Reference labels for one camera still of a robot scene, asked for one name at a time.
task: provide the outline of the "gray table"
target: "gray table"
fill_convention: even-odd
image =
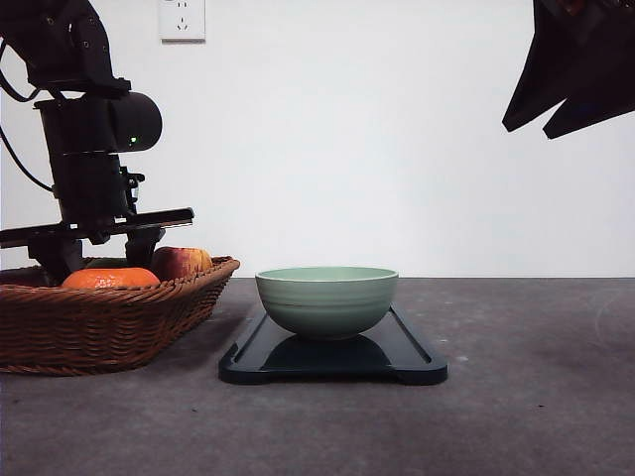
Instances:
[[[635,280],[400,280],[433,387],[222,383],[256,301],[232,280],[143,369],[1,376],[2,474],[635,474]]]

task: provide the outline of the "tangerine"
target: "tangerine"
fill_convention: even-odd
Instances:
[[[159,282],[159,278],[144,268],[92,268],[71,273],[63,281],[62,288],[137,287],[153,286]]]

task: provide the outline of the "green bowl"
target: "green bowl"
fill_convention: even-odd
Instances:
[[[309,339],[344,339],[370,329],[390,308],[390,270],[311,267],[258,273],[260,299],[272,320]]]

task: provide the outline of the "wall socket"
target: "wall socket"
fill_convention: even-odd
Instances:
[[[205,0],[159,0],[159,35],[170,42],[205,40]]]

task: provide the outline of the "black tray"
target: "black tray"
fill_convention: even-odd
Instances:
[[[361,379],[433,385],[447,378],[447,361],[415,336],[394,304],[373,328],[335,341],[303,339],[261,308],[222,357],[218,371],[220,380],[230,384]]]

